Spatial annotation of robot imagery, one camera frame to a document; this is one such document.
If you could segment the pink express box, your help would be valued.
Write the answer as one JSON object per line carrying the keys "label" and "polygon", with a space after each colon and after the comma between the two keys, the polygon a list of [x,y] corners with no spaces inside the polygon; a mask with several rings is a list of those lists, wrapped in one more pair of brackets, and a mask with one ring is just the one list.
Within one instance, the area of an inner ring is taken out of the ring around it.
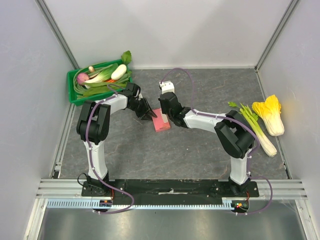
{"label": "pink express box", "polygon": [[154,109],[153,112],[156,114],[156,117],[152,117],[155,131],[158,133],[169,130],[171,125],[169,123],[168,116],[162,113],[161,108]]}

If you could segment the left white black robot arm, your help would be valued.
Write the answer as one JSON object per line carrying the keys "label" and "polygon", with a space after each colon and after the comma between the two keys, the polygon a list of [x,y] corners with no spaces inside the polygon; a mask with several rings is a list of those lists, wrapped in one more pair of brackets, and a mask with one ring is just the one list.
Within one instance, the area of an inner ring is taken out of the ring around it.
{"label": "left white black robot arm", "polygon": [[141,120],[151,121],[157,115],[141,94],[141,87],[128,83],[118,93],[103,100],[86,100],[82,105],[76,132],[87,152],[88,173],[81,184],[83,197],[104,197],[112,191],[109,185],[109,171],[105,162],[105,140],[109,134],[111,115],[130,109]]}

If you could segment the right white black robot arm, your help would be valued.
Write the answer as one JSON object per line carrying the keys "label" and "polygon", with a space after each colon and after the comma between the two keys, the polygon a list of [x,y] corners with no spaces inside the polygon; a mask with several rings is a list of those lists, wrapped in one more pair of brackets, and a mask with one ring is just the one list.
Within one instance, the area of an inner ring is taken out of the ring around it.
{"label": "right white black robot arm", "polygon": [[235,197],[242,196],[251,181],[248,159],[252,157],[257,138],[244,117],[235,110],[227,114],[213,114],[183,107],[173,92],[161,94],[158,100],[162,113],[176,126],[217,135],[223,149],[230,156],[229,191]]}

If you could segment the orange carrot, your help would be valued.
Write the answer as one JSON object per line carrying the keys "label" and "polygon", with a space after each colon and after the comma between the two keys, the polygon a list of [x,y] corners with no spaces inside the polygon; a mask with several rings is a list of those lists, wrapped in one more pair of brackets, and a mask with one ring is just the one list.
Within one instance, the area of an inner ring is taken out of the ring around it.
{"label": "orange carrot", "polygon": [[107,82],[107,83],[115,83],[115,82],[117,82],[117,80],[114,80],[114,79],[108,79],[108,80],[106,80],[105,82]]}

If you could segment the white radish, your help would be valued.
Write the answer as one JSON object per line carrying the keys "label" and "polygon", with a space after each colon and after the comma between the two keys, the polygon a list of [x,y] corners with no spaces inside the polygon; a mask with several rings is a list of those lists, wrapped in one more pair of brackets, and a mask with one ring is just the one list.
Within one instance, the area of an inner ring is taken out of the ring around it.
{"label": "white radish", "polygon": [[127,72],[127,66],[125,64],[121,64],[111,74],[111,79],[117,81],[120,78],[122,78],[126,72]]}

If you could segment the bok choy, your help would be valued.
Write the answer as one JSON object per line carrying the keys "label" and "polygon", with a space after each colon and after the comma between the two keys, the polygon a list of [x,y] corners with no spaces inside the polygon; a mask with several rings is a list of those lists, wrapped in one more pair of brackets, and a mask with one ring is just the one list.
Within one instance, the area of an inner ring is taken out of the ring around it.
{"label": "bok choy", "polygon": [[95,74],[89,75],[89,80],[86,80],[85,84],[101,83],[103,81],[109,80],[112,73],[117,69],[119,65],[117,63],[108,65],[102,68]]}

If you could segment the green leafy vegetable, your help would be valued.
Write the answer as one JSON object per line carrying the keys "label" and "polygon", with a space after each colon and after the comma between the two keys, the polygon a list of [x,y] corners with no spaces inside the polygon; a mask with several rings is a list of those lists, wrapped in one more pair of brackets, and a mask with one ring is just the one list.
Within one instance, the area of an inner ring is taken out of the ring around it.
{"label": "green leafy vegetable", "polygon": [[[127,77],[129,77],[129,75],[131,75],[131,72],[128,70],[128,64],[132,61],[132,54],[129,50],[125,51],[120,59],[122,60],[122,64],[125,64],[126,67],[127,67],[127,71],[126,73],[123,75],[123,77],[121,77],[119,80],[117,80],[117,82],[115,83],[123,83],[126,81]],[[92,86],[90,87],[85,93],[83,96],[92,96],[92,95],[96,95],[96,94],[100,94],[100,93],[104,93],[108,90],[111,90],[112,92],[116,92],[117,90],[123,90],[125,88],[124,87],[121,87],[120,85],[117,85],[115,84],[114,82],[113,83],[110,83],[110,82],[101,82],[101,83],[98,83],[97,85],[98,86]]]}

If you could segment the brown mushroom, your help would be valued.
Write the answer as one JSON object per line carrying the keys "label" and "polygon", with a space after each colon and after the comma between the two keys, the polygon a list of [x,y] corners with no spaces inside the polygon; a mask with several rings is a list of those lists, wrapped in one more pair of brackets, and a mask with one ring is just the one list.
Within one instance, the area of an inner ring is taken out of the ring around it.
{"label": "brown mushroom", "polygon": [[95,72],[95,68],[94,68],[93,66],[89,66],[89,67],[88,67],[88,70],[89,70],[90,73]]}

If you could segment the green long beans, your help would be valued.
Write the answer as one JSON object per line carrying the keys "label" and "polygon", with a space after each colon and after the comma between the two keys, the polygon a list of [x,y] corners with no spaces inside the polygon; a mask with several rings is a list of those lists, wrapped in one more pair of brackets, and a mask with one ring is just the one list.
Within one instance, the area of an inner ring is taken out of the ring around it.
{"label": "green long beans", "polygon": [[92,72],[92,73],[90,73],[89,67],[79,69],[79,70],[75,73],[74,77],[72,78],[74,91],[75,91],[78,95],[84,95],[84,93],[85,93],[89,88],[91,88],[92,86],[93,86],[93,87],[97,87],[98,84],[100,84],[100,83],[102,83],[102,82],[99,82],[99,83],[88,83],[88,84],[84,84],[84,85],[79,85],[78,82],[77,82],[77,75],[78,75],[79,73],[86,73],[86,74],[88,74],[88,76],[89,76],[89,75],[94,75],[94,74],[96,74],[98,71],[100,71],[100,70],[101,70],[102,68],[104,68],[104,67],[94,67],[95,72]]}

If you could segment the green plastic crate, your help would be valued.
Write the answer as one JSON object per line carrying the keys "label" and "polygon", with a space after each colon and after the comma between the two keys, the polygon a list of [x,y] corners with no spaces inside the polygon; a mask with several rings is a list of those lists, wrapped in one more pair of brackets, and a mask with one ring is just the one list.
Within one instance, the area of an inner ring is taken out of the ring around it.
{"label": "green plastic crate", "polygon": [[[109,62],[95,63],[92,66],[96,67],[96,68],[99,68],[99,67],[106,67],[109,64],[115,64],[115,63],[120,65],[123,62],[122,62],[121,59],[117,59],[117,60],[113,60],[113,61],[109,61]],[[99,94],[94,94],[94,95],[91,95],[91,96],[83,96],[83,95],[77,94],[75,92],[74,88],[73,88],[73,86],[74,86],[73,77],[75,76],[76,72],[78,70],[80,70],[80,69],[81,68],[76,69],[76,70],[71,70],[66,74],[66,81],[67,81],[67,86],[68,86],[68,98],[69,98],[69,102],[71,104],[75,104],[76,106],[81,106],[84,103],[85,100],[92,100],[92,101],[101,100],[101,99],[105,99],[107,97],[110,97],[110,96],[112,96],[114,94],[114,92],[111,91],[111,90],[108,90],[106,92],[102,92],[102,93],[99,93]],[[131,75],[129,75],[129,77],[127,77],[126,81],[124,81],[123,83],[114,82],[114,84],[120,85],[121,87],[125,87],[125,85],[128,82],[130,82],[130,83],[133,82]]]}

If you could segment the purple turnip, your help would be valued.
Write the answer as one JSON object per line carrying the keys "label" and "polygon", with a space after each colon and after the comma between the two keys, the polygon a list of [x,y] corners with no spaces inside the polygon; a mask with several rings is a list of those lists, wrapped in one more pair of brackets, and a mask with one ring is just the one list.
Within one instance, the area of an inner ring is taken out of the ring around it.
{"label": "purple turnip", "polygon": [[90,77],[88,74],[81,72],[77,75],[76,80],[79,85],[84,85],[86,81],[90,80]]}

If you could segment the yellow napa cabbage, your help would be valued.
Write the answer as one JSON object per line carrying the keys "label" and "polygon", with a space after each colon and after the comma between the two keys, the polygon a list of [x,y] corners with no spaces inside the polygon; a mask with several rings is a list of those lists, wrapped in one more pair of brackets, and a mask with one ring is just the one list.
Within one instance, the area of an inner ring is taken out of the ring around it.
{"label": "yellow napa cabbage", "polygon": [[264,102],[254,102],[252,109],[263,120],[268,133],[273,137],[281,136],[285,133],[285,128],[281,119],[281,104],[276,95],[271,95]]}

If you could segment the green celery stalk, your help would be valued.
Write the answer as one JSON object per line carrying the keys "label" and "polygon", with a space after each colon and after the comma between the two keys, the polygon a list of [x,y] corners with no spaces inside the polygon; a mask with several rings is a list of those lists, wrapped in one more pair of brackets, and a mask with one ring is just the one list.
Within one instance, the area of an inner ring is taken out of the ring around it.
{"label": "green celery stalk", "polygon": [[228,102],[228,105],[233,108],[238,108],[240,114],[246,119],[246,121],[251,126],[253,132],[257,136],[260,146],[264,150],[264,152],[269,157],[274,157],[277,154],[276,147],[272,144],[272,142],[268,139],[268,137],[263,132],[262,128],[260,127],[258,123],[259,116],[254,113],[250,107],[247,105],[243,105],[240,103],[240,105],[236,104],[235,102]]}

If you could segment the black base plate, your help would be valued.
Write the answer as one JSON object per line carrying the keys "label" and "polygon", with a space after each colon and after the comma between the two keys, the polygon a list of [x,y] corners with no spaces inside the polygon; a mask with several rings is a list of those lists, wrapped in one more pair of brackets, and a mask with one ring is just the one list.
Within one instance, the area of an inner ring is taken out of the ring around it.
{"label": "black base plate", "polygon": [[139,204],[218,204],[222,198],[260,196],[255,181],[245,187],[217,179],[115,179],[108,184],[129,193]]}

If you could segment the aluminium rail frame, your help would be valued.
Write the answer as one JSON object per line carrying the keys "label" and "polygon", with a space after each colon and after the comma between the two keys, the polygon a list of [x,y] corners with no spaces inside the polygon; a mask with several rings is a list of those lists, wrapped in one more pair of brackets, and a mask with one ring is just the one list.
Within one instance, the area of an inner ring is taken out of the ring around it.
{"label": "aluminium rail frame", "polygon": [[[270,189],[274,200],[307,200],[307,193],[301,180],[272,179],[256,180],[260,198],[267,199]],[[82,186],[76,179],[42,179],[36,197],[39,199],[78,199],[81,197]]]}

